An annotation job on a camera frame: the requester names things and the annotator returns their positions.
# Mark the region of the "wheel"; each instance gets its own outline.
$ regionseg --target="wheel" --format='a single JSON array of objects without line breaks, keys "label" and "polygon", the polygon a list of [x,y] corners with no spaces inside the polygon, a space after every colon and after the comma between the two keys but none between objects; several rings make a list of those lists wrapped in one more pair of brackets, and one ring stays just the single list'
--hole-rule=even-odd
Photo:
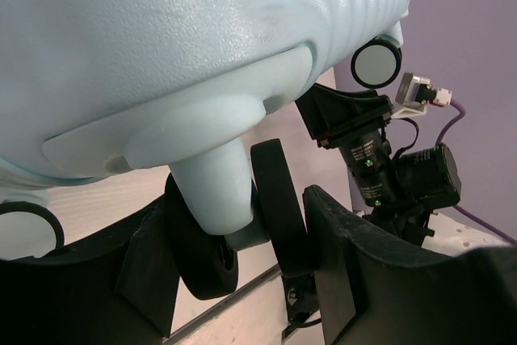
[{"label": "wheel", "polygon": [[380,89],[395,81],[401,65],[402,51],[391,42],[376,38],[354,53],[351,72],[361,86]]},{"label": "wheel", "polygon": [[39,258],[64,244],[63,227],[48,209],[24,201],[0,204],[0,258]]},{"label": "wheel", "polygon": [[188,210],[172,175],[166,183],[165,211],[170,245],[183,282],[202,301],[237,289],[237,253],[223,236],[206,234]]},{"label": "wheel", "polygon": [[314,250],[280,139],[251,147],[251,165],[264,223],[282,273],[286,278],[310,273]]}]

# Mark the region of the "black cable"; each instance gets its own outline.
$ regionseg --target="black cable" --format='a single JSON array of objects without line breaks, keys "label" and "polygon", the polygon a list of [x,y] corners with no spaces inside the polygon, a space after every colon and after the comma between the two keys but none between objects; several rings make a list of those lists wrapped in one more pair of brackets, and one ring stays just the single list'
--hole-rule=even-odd
[{"label": "black cable", "polygon": [[319,325],[320,323],[322,323],[322,319],[321,318],[316,318],[316,319],[314,319],[312,321],[303,322],[303,323],[289,322],[289,325],[292,326],[292,327],[296,327],[297,329],[307,329],[308,327],[313,327],[313,326]]},{"label": "black cable", "polygon": [[412,149],[414,147],[414,145],[417,144],[417,140],[418,140],[418,136],[420,135],[420,127],[418,126],[417,122],[412,120],[412,119],[409,119],[407,117],[401,119],[401,120],[404,120],[405,122],[407,123],[410,123],[413,125],[414,127],[414,130],[415,130],[415,136],[414,136],[414,140],[413,140],[413,143],[411,143],[410,145],[407,145],[406,147],[402,147],[400,148],[396,153],[395,155],[393,156],[393,160],[396,161],[397,159],[399,159],[401,157],[401,155],[403,153],[405,153],[408,149]]}]

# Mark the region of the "purple wall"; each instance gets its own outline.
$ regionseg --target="purple wall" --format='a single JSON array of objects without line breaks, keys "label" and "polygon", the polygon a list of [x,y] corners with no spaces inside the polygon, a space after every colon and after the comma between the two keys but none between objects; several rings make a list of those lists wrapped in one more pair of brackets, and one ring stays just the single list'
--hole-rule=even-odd
[{"label": "purple wall", "polygon": [[[430,77],[467,108],[445,137],[463,182],[461,204],[517,237],[517,0],[413,0],[402,27],[402,70]],[[349,62],[334,72],[338,88],[360,89]],[[382,92],[394,98],[397,86]],[[433,146],[455,114],[451,107],[430,109],[418,121],[416,149]],[[394,149],[414,135],[406,123],[388,130]],[[453,209],[446,213],[464,221]]]}]

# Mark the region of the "black strip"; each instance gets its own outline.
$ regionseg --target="black strip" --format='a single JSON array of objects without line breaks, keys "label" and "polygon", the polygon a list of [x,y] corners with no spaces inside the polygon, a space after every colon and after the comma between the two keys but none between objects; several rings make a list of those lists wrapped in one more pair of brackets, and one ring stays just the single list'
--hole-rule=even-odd
[{"label": "black strip", "polygon": [[191,320],[188,324],[182,326],[178,330],[176,330],[169,339],[167,339],[163,344],[165,345],[173,345],[182,339],[185,339],[196,330],[198,330],[202,325],[206,322],[211,321],[218,315],[224,313],[227,309],[237,304],[239,301],[250,295],[253,291],[255,291],[260,286],[265,283],[271,282],[276,277],[280,276],[280,267],[278,264],[271,267],[269,270],[265,271],[262,275],[257,276],[248,284],[242,286],[232,295],[226,297],[223,301],[217,303],[212,308],[208,309],[198,317]]}]

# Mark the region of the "cable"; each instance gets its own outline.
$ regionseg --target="cable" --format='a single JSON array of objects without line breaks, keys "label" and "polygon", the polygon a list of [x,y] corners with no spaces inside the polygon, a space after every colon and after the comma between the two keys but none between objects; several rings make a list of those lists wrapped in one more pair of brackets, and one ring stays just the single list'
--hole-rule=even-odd
[{"label": "cable", "polygon": [[407,145],[406,147],[402,147],[400,148],[396,153],[395,155],[393,156],[393,160],[396,161],[397,159],[399,159],[401,157],[401,155],[403,153],[405,153],[408,149],[412,149],[414,147],[414,145],[416,145],[417,143],[417,140],[418,140],[418,136],[420,135],[420,127],[418,126],[417,122],[412,120],[412,119],[409,119],[407,117],[401,119],[401,120],[404,120],[405,122],[407,123],[410,123],[413,125],[416,133],[415,133],[415,136],[414,136],[414,140],[413,140],[413,143],[411,143],[410,145]]},{"label": "cable", "polygon": [[296,327],[297,329],[307,329],[308,327],[313,327],[322,323],[321,318],[316,318],[309,322],[299,323],[299,322],[289,322],[289,325],[292,327]]},{"label": "cable", "polygon": [[[451,121],[449,121],[447,124],[445,124],[445,127],[443,127],[443,129],[440,131],[440,133],[438,135],[438,138],[436,139],[435,145],[440,144],[442,142],[443,138],[445,137],[445,134],[447,133],[447,131],[449,129],[451,129],[451,127],[454,124],[456,124],[458,121],[460,121],[461,119],[463,119],[467,115],[467,110],[463,107],[463,105],[458,103],[456,100],[454,100],[454,99],[451,100],[451,106],[454,107],[459,113],[458,113],[457,116],[454,116]],[[512,236],[509,236],[509,235],[505,234],[504,232],[502,232],[501,230],[499,230],[495,226],[489,224],[486,221],[483,221],[481,218],[479,218],[477,216],[474,216],[471,212],[469,212],[466,209],[463,209],[460,205],[455,205],[455,206],[453,206],[453,208],[455,210],[457,210],[458,212],[460,212],[461,214],[463,214],[469,220],[472,220],[472,221],[478,223],[479,225],[481,225],[482,227],[486,228],[487,230],[489,230],[493,234],[499,236],[500,238],[502,238],[506,242],[509,242],[511,245],[517,246],[517,240],[514,239]]]}]

